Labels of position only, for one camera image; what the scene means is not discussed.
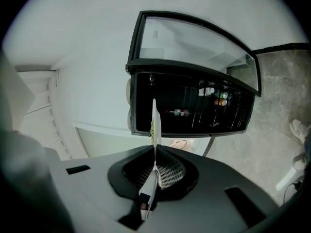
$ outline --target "gray plastic surface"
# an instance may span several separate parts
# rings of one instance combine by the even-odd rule
[[[116,222],[130,212],[133,202],[119,197],[107,179],[111,165],[146,146],[112,155],[50,163],[51,173],[63,203],[78,232],[127,232],[131,229]],[[183,199],[159,202],[138,229],[142,233],[166,232],[241,232],[248,229],[225,190],[239,187],[265,214],[277,205],[259,187],[221,162],[182,150],[167,150],[191,161],[199,171],[197,185]],[[66,168],[88,165],[91,169],[68,175]]]
[[[140,232],[241,232],[246,223],[225,190],[239,187],[267,216],[277,205],[258,186],[224,163],[185,151],[164,147],[191,161],[199,171],[197,185],[182,200],[157,204]]]

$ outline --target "food item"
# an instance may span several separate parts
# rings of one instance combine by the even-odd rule
[[[219,100],[219,103],[218,103],[218,100],[219,100],[219,99],[215,99],[215,104],[216,104],[216,105],[220,105],[220,106],[226,106],[226,105],[227,105],[227,100],[225,100],[225,99],[220,99],[220,100]]]
[[[213,87],[206,87],[205,88],[205,96],[209,96],[214,92],[215,92],[215,89]],[[199,96],[201,96],[201,97],[204,96],[204,88],[201,88],[199,90]]]
[[[187,117],[191,114],[188,110],[179,110],[179,109],[175,109],[173,111],[165,111],[165,113],[173,114],[174,116],[178,117]]]
[[[221,98],[221,99],[226,99],[228,97],[228,93],[227,92],[222,92],[219,94],[219,90],[215,93],[215,96],[217,98]]]

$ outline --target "tiled floor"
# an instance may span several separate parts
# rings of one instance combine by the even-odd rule
[[[311,52],[272,52],[258,59],[262,97],[255,98],[246,133],[216,138],[207,156],[230,165],[281,205],[286,186],[278,191],[276,185],[303,151],[289,122],[311,123]]]

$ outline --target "open freezer drawer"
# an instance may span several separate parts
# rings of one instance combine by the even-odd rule
[[[241,41],[196,17],[140,12],[126,71],[131,75],[132,134],[149,135],[152,100],[163,137],[243,133],[261,96],[256,56]],[[213,94],[200,96],[206,89]],[[226,93],[227,98],[216,94]]]

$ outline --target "white shoe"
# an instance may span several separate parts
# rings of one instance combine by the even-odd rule
[[[305,143],[306,137],[310,132],[311,125],[308,127],[301,123],[301,121],[294,119],[290,122],[290,129],[294,136],[298,137],[302,144]]]
[[[293,159],[293,168],[296,169],[297,171],[302,171],[306,168],[307,163],[308,160],[306,154],[301,153]]]

